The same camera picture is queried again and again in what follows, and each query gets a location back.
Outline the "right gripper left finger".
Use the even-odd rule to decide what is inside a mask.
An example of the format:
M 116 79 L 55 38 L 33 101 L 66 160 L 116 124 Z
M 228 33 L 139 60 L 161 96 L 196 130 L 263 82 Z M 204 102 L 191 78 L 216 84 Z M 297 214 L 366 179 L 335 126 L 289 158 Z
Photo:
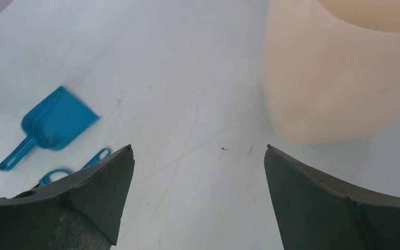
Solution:
M 134 172 L 127 145 L 51 184 L 0 198 L 0 249 L 110 249 Z

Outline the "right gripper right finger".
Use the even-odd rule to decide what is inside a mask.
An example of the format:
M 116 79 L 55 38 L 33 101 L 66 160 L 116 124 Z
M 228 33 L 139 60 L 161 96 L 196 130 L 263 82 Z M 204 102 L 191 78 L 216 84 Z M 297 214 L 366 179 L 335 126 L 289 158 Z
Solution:
M 400 249 L 400 197 L 345 182 L 273 146 L 264 166 L 284 249 Z

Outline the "blue hand brush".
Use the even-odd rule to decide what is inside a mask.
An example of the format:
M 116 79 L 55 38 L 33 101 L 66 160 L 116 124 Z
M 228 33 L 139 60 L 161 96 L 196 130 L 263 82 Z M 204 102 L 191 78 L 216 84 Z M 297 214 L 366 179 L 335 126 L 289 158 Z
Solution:
M 110 147 L 105 147 L 102 148 L 98 153 L 96 153 L 85 165 L 83 165 L 79 170 L 84 169 L 86 167 L 89 167 L 91 165 L 94 165 L 98 163 L 100 160 L 107 158 L 111 154 L 111 148 Z M 63 173 L 66 176 L 71 175 L 74 173 L 74 170 L 69 169 L 69 168 L 56 168 L 54 170 L 51 170 L 47 172 L 44 176 L 42 176 L 37 185 L 34 186 L 34 188 L 38 188 L 39 186 L 44 186 L 52 183 L 51 176 L 57 173 Z

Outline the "blue plastic dustpan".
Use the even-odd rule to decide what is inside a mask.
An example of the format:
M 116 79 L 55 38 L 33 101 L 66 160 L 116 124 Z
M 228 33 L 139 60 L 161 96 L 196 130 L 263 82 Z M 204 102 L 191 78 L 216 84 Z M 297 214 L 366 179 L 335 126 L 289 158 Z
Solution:
M 0 163 L 0 171 L 12 170 L 35 147 L 65 148 L 98 119 L 83 101 L 59 86 L 23 117 L 21 128 L 26 137 Z

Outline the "beige waste bin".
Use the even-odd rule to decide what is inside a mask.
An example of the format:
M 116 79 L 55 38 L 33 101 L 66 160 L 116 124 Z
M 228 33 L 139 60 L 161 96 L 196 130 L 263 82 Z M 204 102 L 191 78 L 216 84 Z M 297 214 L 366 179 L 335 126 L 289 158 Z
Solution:
M 400 120 L 400 1 L 271 1 L 262 89 L 293 143 L 373 135 Z

